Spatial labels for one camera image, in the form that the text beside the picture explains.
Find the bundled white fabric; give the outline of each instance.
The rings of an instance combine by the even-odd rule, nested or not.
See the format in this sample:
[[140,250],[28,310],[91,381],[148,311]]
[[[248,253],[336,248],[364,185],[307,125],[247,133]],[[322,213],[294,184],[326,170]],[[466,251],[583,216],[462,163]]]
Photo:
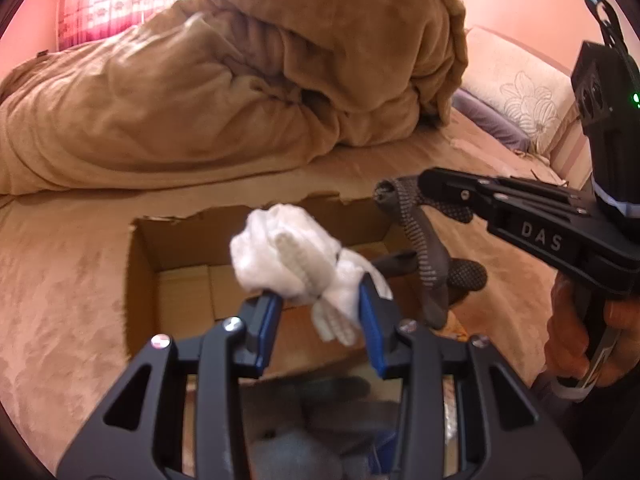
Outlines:
[[366,258],[343,248],[298,206],[252,211],[230,250],[244,290],[268,288],[295,303],[313,303],[312,321],[324,341],[356,342],[358,286],[366,272],[378,294],[392,298],[384,277]]

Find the cardboard box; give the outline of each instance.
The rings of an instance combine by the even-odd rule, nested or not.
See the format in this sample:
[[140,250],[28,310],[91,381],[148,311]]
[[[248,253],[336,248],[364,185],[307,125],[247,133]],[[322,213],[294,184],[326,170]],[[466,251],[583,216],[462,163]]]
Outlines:
[[[309,196],[306,209],[332,236],[368,259],[409,248],[402,229],[392,225],[371,198],[345,202],[335,194]],[[126,277],[126,344],[136,354],[156,333],[180,339],[199,335],[238,312],[249,294],[230,264],[229,241],[244,228],[247,206],[210,208],[188,218],[140,218],[131,230]],[[408,317],[419,316],[419,280],[390,280]],[[456,327],[454,332],[463,332]],[[298,374],[364,357],[364,342],[345,348],[322,342],[308,306],[286,305],[265,377]]]

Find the metal bolt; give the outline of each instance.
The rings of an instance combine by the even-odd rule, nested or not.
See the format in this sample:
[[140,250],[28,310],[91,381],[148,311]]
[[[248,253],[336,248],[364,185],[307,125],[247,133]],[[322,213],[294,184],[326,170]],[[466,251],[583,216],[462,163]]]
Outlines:
[[244,326],[244,322],[238,316],[227,317],[222,326],[227,332],[237,332]]
[[471,344],[476,348],[487,348],[489,343],[489,338],[484,334],[478,334],[471,338]]
[[151,338],[151,346],[157,350],[167,348],[171,343],[171,338],[167,334],[156,334]]
[[418,322],[415,319],[409,319],[409,318],[403,319],[400,321],[398,328],[400,329],[400,332],[404,332],[405,334],[411,334],[412,332],[415,332],[416,329],[418,328]]

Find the floral pattern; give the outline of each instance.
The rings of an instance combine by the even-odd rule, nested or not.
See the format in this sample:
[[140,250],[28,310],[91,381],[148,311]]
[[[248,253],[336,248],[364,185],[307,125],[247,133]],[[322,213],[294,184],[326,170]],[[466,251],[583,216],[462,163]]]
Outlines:
[[551,90],[535,86],[523,71],[516,74],[513,83],[500,86],[500,92],[507,98],[504,115],[533,141],[557,126],[558,110],[552,101]]

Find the pillow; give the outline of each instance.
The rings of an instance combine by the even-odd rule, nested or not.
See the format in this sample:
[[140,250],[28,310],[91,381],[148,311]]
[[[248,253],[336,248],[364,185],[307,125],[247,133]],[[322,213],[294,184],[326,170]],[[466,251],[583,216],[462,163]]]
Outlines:
[[510,150],[529,151],[531,145],[529,136],[480,99],[464,90],[456,90],[452,105]]
[[482,28],[466,35],[469,65],[462,88],[517,124],[530,151],[549,156],[578,118],[569,76]]

